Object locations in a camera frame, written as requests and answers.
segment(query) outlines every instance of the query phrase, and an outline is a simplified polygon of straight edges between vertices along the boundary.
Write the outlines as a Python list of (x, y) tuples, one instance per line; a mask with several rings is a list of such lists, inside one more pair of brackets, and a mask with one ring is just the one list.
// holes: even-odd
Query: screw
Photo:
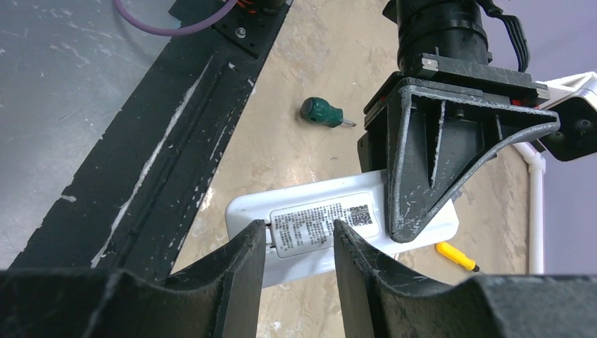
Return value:
[(459, 120), (465, 118), (465, 111), (462, 109), (456, 109), (456, 111), (454, 112), (454, 118), (457, 118)]
[(238, 27), (236, 34), (239, 38), (244, 39), (246, 36), (246, 30), (243, 27)]
[(577, 129), (579, 130), (587, 130), (593, 127), (593, 123), (589, 120), (581, 119), (577, 121)]
[(561, 142), (564, 140), (564, 134), (560, 131), (552, 132), (549, 134), (549, 139), (553, 142)]

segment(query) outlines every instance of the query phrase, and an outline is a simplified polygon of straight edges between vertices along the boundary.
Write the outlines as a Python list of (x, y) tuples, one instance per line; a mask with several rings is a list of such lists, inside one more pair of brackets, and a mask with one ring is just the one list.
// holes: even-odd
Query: black cable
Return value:
[(518, 59), (518, 71), (524, 72), (529, 67), (531, 55), (527, 45), (527, 38), (522, 30), (522, 23), (513, 15), (504, 15), (502, 8), (497, 7), (493, 0), (477, 0), (477, 3), (485, 10), (485, 14), (490, 18), (502, 20), (506, 31), (514, 47), (516, 59)]

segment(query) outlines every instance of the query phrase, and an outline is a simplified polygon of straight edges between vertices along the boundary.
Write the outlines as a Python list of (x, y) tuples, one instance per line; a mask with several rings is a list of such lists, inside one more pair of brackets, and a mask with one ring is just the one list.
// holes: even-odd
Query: green screwdriver handle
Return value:
[(341, 124), (356, 126), (354, 122), (344, 120), (344, 114), (340, 108), (332, 106), (320, 97), (306, 99), (301, 107), (301, 116), (307, 121), (331, 128)]

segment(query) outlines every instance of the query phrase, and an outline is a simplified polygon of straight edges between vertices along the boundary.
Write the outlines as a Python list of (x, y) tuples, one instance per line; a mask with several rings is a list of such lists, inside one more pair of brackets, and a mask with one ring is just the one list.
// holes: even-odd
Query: black cylinder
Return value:
[(489, 64), (475, 0), (396, 0), (396, 5), (398, 67), (406, 74), (421, 53)]

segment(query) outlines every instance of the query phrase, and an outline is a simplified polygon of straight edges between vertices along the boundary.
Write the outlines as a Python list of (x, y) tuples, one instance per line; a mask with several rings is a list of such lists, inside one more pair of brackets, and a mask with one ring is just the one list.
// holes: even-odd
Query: screwdriver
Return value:
[(339, 125), (356, 127), (356, 123), (344, 118), (343, 111), (329, 104), (320, 97), (310, 97), (303, 102), (301, 116), (312, 123), (326, 125), (330, 128)]
[(474, 273), (478, 273), (480, 271), (479, 266), (474, 260), (468, 258), (460, 250), (446, 242), (439, 242), (438, 244), (435, 244), (435, 249), (447, 259), (458, 265), (461, 265), (466, 270), (472, 271)]

